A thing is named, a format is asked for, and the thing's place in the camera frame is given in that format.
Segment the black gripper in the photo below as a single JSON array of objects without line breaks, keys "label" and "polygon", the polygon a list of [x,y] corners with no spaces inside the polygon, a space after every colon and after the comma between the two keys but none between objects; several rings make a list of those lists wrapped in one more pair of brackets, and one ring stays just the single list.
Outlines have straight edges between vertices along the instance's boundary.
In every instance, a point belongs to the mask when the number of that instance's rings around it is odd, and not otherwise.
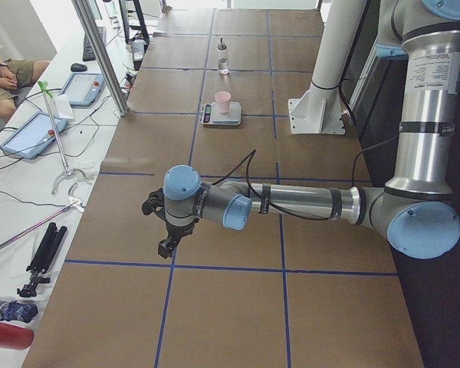
[{"label": "black gripper", "polygon": [[167,237],[159,242],[157,249],[158,255],[162,258],[171,258],[179,245],[179,241],[183,237],[191,235],[195,226],[195,220],[182,226],[174,225],[166,221]]}]

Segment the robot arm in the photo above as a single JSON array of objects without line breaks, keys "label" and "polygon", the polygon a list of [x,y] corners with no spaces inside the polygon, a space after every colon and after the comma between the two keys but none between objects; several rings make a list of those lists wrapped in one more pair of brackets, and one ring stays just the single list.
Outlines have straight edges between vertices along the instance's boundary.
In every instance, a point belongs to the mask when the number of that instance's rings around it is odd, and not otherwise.
[{"label": "robot arm", "polygon": [[383,1],[376,53],[408,61],[393,177],[381,188],[348,190],[220,179],[203,182],[191,166],[169,169],[143,213],[156,214],[168,235],[159,255],[172,256],[200,219],[241,230],[251,211],[371,228],[412,258],[436,258],[460,238],[460,218],[445,183],[455,132],[460,80],[460,1]]}]

